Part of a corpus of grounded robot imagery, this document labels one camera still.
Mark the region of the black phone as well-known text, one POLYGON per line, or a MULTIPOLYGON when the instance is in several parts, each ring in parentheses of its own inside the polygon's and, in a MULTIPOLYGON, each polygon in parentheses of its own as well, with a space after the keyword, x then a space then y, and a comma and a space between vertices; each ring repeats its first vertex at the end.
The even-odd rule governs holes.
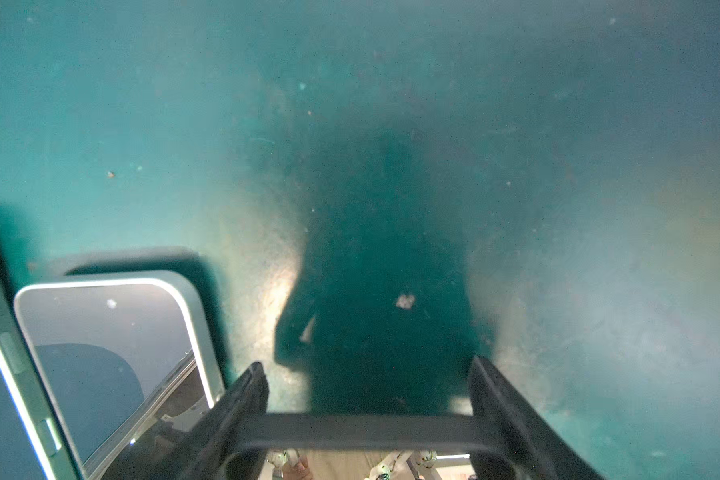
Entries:
POLYGON ((222 471, 228 479, 256 479, 268 451, 287 449, 465 453, 479 479, 515 477, 487 423, 469 416, 253 415, 233 433, 222 471))

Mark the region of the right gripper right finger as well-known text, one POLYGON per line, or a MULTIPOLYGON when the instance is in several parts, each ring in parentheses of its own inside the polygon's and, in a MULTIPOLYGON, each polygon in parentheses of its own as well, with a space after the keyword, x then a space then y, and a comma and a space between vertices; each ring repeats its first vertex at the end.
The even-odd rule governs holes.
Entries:
POLYGON ((600 479, 487 358, 468 373, 473 416, 487 428, 491 450, 473 453, 481 479, 600 479))

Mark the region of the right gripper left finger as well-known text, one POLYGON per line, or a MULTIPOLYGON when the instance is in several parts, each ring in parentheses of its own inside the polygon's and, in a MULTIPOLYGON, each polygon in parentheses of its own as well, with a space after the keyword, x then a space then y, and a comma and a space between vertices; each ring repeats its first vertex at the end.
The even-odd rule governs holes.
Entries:
POLYGON ((242 447, 243 423, 266 413, 269 386, 253 362, 166 457, 149 468, 151 479, 257 479, 266 453, 242 447))

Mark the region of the silver phone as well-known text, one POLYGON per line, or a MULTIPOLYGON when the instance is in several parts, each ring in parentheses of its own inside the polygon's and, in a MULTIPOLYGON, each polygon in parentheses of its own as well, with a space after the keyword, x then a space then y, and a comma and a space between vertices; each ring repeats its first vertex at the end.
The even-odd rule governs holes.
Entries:
POLYGON ((201 297, 176 272, 65 276, 23 287, 13 308, 86 479, 136 444, 187 377, 207 408, 224 394, 201 297))

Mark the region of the blue-edged phone back row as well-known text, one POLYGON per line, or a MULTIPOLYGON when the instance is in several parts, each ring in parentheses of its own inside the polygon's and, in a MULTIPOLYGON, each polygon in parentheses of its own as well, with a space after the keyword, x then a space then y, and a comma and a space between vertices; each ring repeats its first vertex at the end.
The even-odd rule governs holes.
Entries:
POLYGON ((47 479, 79 479, 81 470, 23 337, 0 279, 0 375, 47 479))

